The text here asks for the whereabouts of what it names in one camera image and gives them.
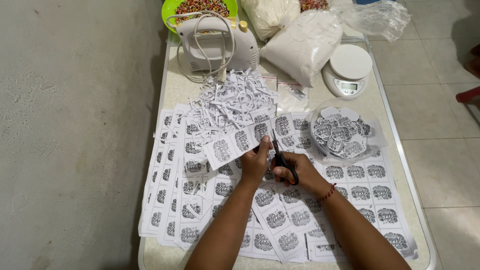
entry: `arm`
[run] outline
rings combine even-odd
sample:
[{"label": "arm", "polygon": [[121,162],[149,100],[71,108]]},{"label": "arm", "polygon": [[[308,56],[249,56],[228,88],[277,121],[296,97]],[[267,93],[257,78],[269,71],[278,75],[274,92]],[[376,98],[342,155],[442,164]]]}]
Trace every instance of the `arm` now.
[{"label": "arm", "polygon": [[192,252],[185,270],[232,269],[247,227],[253,195],[267,170],[270,138],[265,136],[255,153],[240,158],[242,176]]},{"label": "arm", "polygon": [[[287,162],[295,166],[300,186],[313,192],[317,198],[322,198],[331,190],[332,186],[317,172],[307,156],[288,152],[283,152],[283,155]],[[293,179],[290,171],[275,167],[273,162],[272,171],[277,181],[280,177]],[[338,191],[323,201],[322,207],[335,237],[355,269],[410,269],[397,250]]]}]

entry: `gray wall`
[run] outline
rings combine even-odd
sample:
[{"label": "gray wall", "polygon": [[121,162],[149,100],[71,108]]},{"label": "gray wall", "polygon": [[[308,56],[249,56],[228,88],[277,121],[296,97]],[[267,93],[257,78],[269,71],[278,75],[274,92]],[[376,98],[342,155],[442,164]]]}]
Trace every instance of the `gray wall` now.
[{"label": "gray wall", "polygon": [[0,269],[137,266],[160,11],[161,0],[0,1]]}]

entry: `red string bracelet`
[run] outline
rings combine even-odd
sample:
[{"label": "red string bracelet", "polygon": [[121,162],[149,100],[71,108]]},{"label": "red string bracelet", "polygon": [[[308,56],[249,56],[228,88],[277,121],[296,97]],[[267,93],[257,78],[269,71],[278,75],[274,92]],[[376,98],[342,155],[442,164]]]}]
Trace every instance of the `red string bracelet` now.
[{"label": "red string bracelet", "polygon": [[319,199],[318,202],[325,201],[326,199],[328,199],[333,194],[333,192],[335,191],[336,183],[333,183],[333,184],[330,184],[330,185],[332,185],[332,189],[330,189],[330,191],[327,193],[327,195],[325,195],[323,198]]}]

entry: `digital kitchen scale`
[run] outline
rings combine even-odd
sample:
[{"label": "digital kitchen scale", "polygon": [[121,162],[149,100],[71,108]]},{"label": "digital kitchen scale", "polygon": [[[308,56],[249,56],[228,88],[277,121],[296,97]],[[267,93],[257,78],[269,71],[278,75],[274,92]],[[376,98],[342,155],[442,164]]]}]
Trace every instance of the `digital kitchen scale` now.
[{"label": "digital kitchen scale", "polygon": [[372,58],[364,49],[344,44],[338,46],[323,67],[324,80],[337,97],[358,98],[367,88]]}]

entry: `electric hand mixer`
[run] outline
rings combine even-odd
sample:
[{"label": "electric hand mixer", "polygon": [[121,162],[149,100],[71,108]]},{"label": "electric hand mixer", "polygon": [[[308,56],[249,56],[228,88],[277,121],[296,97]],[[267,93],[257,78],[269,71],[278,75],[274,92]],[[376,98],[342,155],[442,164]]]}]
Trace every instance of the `electric hand mixer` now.
[{"label": "electric hand mixer", "polygon": [[[200,15],[200,17],[176,25],[168,21],[172,17],[191,15]],[[235,21],[223,18],[216,12],[202,11],[170,16],[167,18],[167,24],[177,31],[185,59],[191,70],[209,71],[202,79],[185,74],[178,57],[179,45],[177,61],[180,71],[193,82],[202,83],[208,76],[215,73],[218,73],[219,81],[225,81],[227,70],[255,69],[259,62],[257,42],[245,21],[240,21],[239,25],[236,25]]]}]

